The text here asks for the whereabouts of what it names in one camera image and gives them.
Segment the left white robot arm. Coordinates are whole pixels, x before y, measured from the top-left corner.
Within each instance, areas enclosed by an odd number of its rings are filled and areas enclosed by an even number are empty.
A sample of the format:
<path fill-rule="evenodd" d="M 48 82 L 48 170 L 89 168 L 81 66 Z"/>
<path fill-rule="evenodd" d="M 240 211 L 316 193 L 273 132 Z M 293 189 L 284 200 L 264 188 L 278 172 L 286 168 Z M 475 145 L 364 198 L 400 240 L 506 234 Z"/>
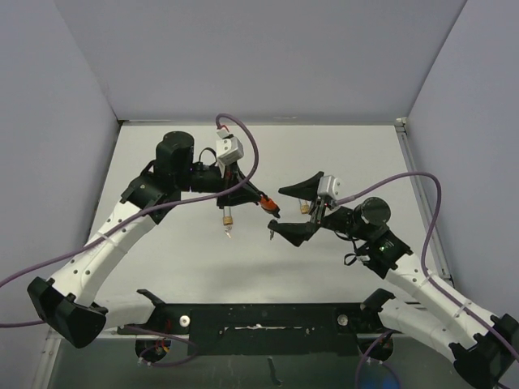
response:
<path fill-rule="evenodd" d="M 28 295 L 38 316 L 76 348 L 91 344 L 109 328 L 138 324 L 148 333 L 162 329 L 162 302 L 146 290 L 136 297 L 97 299 L 109 274 L 131 247 L 168 213 L 167 203 L 178 204 L 184 192 L 216 198 L 220 207 L 258 203 L 260 195 L 243 183 L 238 160 L 244 155 L 240 140 L 225 128 L 217 129 L 215 162 L 194 162 L 194 138 L 169 132 L 157 144 L 156 155 L 123 191 L 106 222 L 88 244 L 49 279 L 35 278 Z"/>

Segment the orange black padlock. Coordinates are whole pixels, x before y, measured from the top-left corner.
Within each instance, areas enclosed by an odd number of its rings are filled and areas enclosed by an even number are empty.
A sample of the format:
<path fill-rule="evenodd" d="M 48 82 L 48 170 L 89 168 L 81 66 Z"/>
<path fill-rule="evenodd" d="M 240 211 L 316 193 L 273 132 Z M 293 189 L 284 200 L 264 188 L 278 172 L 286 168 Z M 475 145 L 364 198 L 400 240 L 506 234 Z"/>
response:
<path fill-rule="evenodd" d="M 279 206 L 267 195 L 262 194 L 261 199 L 259 201 L 259 205 L 261 208 L 267 212 L 269 215 L 274 216 L 275 218 L 279 219 L 281 217 L 281 209 Z"/>

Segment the brass padlock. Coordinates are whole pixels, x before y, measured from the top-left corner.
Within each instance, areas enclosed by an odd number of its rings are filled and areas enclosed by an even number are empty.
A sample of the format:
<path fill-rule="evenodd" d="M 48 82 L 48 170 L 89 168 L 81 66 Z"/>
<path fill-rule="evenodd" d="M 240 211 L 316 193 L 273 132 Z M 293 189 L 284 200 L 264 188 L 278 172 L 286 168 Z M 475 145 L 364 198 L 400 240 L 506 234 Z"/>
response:
<path fill-rule="evenodd" d="M 234 223 L 234 219 L 232 217 L 232 208 L 231 207 L 223 207 L 222 209 L 222 223 L 225 227 L 230 227 Z"/>
<path fill-rule="evenodd" d="M 309 205 L 309 203 L 306 200 L 300 199 L 299 200 L 299 206 L 300 206 L 300 212 L 302 214 L 308 214 L 309 213 L 310 205 Z"/>

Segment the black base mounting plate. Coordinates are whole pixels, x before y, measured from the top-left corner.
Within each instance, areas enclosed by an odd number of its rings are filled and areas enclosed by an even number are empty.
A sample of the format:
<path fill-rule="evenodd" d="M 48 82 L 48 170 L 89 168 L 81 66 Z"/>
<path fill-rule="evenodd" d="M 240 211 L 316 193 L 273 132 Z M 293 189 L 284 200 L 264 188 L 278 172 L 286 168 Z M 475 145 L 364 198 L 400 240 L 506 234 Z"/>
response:
<path fill-rule="evenodd" d="M 300 356 L 358 351 L 359 336 L 384 332 L 379 314 L 394 299 L 377 289 L 363 302 L 202 304 L 166 303 L 146 289 L 154 305 L 138 328 L 161 333 L 157 340 L 137 340 L 135 353 L 157 363 L 170 352 L 174 336 L 187 341 L 193 356 Z"/>

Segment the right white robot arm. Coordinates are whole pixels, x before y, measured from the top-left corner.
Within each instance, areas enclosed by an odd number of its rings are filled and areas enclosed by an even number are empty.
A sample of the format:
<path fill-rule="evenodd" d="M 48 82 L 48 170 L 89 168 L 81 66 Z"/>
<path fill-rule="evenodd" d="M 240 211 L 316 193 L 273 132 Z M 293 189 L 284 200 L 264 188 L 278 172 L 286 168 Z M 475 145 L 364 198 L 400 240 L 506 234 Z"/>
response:
<path fill-rule="evenodd" d="M 500 380 L 518 360 L 518 321 L 500 317 L 459 293 L 426 264 L 425 250 L 416 254 L 388 227 L 389 205 L 370 193 L 412 173 L 385 178 L 357 194 L 345 196 L 340 179 L 322 172 L 279 193 L 310 204 L 306 223 L 268 225 L 293 246 L 327 229 L 350 242 L 344 264 L 361 263 L 380 279 L 409 294 L 423 308 L 417 310 L 377 289 L 361 304 L 363 326 L 370 331 L 396 331 L 410 336 L 452 362 L 455 371 L 473 388 L 500 388 Z"/>

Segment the aluminium frame rail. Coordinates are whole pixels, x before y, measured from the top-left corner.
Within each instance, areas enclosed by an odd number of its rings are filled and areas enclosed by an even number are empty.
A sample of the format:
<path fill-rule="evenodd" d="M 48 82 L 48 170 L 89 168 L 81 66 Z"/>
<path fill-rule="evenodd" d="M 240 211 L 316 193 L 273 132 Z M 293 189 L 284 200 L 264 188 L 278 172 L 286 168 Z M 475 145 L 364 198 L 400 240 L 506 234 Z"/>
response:
<path fill-rule="evenodd" d="M 397 118 L 394 123 L 401 151 L 405 159 L 405 165 L 408 171 L 417 171 L 417 165 L 411 151 L 407 130 L 407 117 Z M 426 193 L 426 184 L 429 178 L 422 176 L 413 176 L 410 178 L 414 195 L 418 202 L 418 209 L 424 224 L 425 230 L 428 230 L 435 205 L 428 198 Z M 440 272 L 440 277 L 452 287 L 455 286 L 452 274 L 449 269 L 448 261 L 445 257 L 444 248 L 442 246 L 440 235 L 436 226 L 433 227 L 433 233 L 428 244 L 428 250 L 431 252 L 427 257 L 432 257 L 435 263 L 435 269 Z"/>

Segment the left small keys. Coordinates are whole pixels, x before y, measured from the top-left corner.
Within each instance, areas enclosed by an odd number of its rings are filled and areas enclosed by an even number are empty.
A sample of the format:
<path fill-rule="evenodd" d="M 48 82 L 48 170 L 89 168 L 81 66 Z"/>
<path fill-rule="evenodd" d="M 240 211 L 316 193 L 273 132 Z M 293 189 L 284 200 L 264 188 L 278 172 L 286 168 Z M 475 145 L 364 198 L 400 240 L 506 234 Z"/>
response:
<path fill-rule="evenodd" d="M 229 226 L 225 226 L 225 227 L 224 227 L 224 232 L 225 232 L 225 235 L 226 235 L 228 238 L 231 238 L 231 237 L 232 237 L 232 235 L 231 235 L 231 233 L 232 233 L 232 226 L 231 226 L 231 225 L 229 225 Z"/>

